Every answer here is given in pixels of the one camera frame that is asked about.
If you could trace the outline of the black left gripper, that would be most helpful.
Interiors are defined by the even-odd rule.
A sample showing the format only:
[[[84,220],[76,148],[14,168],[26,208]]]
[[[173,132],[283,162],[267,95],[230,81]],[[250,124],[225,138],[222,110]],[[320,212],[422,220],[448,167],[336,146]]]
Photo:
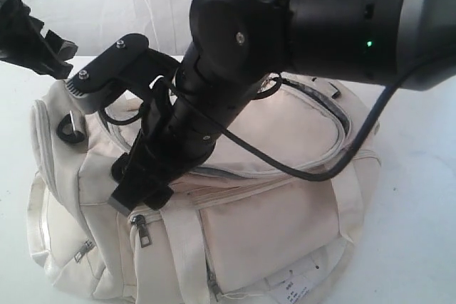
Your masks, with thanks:
[[[33,70],[39,75],[67,78],[68,61],[78,46],[52,30],[41,33],[43,22],[31,16],[22,0],[1,0],[1,61]]]

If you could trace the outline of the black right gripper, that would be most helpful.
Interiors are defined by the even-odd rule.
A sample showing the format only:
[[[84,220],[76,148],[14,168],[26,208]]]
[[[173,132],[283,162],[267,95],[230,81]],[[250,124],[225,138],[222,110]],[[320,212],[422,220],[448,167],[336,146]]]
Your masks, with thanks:
[[[117,187],[110,205],[130,215],[144,204],[160,210],[169,183],[204,163],[221,136],[221,85],[201,79],[155,82],[140,137],[111,167]]]

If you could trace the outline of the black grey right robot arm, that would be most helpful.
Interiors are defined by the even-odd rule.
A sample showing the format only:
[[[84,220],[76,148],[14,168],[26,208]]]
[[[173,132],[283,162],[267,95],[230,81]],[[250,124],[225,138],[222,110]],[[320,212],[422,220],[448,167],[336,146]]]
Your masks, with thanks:
[[[201,165],[221,135],[299,179],[322,182],[352,160],[399,88],[428,90],[455,74],[455,0],[192,0],[192,42],[181,62],[152,49],[121,70],[151,94],[133,148],[111,172],[109,203],[127,215],[161,209],[170,182]],[[228,126],[269,74],[304,74],[384,87],[346,153],[308,173],[260,152]]]

